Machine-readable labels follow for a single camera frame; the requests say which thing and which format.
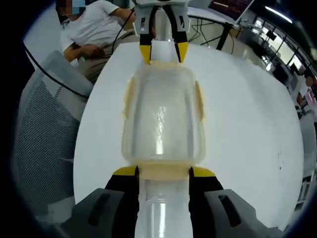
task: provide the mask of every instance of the gray mesh chair back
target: gray mesh chair back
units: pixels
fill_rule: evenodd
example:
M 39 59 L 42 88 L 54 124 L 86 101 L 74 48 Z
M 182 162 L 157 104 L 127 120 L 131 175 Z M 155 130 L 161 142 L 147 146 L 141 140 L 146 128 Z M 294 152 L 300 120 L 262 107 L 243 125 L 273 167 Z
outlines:
M 52 52 L 41 66 L 74 91 L 90 95 L 92 84 L 58 51 Z M 22 92 L 13 174 L 26 205 L 42 224 L 64 222 L 75 204 L 74 149 L 86 102 L 39 69 Z

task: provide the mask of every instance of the black table leg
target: black table leg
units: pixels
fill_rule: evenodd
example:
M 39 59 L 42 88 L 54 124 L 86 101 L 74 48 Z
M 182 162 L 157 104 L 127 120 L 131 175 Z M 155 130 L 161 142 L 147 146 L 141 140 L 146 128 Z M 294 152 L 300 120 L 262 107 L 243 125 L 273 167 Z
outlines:
M 222 47 L 227 39 L 229 31 L 231 30 L 231 27 L 232 27 L 232 24 L 230 24 L 228 22 L 224 23 L 223 32 L 222 32 L 221 38 L 220 38 L 219 43 L 218 43 L 217 48 L 216 48 L 217 50 L 220 50 L 220 51 L 222 50 Z

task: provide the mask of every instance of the robotic arm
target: robotic arm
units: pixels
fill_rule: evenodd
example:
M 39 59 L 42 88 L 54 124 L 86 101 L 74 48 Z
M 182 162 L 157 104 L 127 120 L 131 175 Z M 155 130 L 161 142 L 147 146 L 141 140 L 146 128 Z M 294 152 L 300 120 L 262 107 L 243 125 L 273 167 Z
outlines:
M 140 50 L 145 63 L 150 64 L 152 52 L 152 27 L 157 10 L 162 7 L 166 12 L 172 28 L 176 53 L 180 63 L 183 63 L 188 41 L 186 31 L 189 29 L 187 7 L 189 0 L 133 0 L 135 3 L 135 27 L 140 35 Z

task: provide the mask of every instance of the desk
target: desk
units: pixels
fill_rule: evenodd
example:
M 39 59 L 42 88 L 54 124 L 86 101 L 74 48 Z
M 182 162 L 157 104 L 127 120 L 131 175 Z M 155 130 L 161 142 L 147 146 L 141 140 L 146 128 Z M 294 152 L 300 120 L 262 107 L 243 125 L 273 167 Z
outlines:
M 230 21 L 228 19 L 225 19 L 225 18 L 215 14 L 214 12 L 212 12 L 208 9 L 188 7 L 187 13 L 188 13 L 188 16 L 191 18 L 207 20 L 207 21 L 211 21 L 211 22 L 215 22 L 215 23 L 219 23 L 219 24 L 223 25 L 223 32 L 222 32 L 222 35 L 220 37 L 219 43 L 217 45 L 217 50 L 221 51 L 221 49 L 222 49 L 222 47 L 227 39 L 229 31 L 235 23 L 233 21 Z
M 152 59 L 177 62 L 172 42 L 153 41 Z M 138 43 L 121 44 L 87 102 L 75 148 L 76 203 L 128 163 L 121 154 L 124 95 L 143 65 Z M 303 142 L 286 88 L 257 66 L 190 44 L 184 61 L 205 92 L 206 156 L 224 188 L 250 203 L 268 227 L 284 229 L 302 183 Z

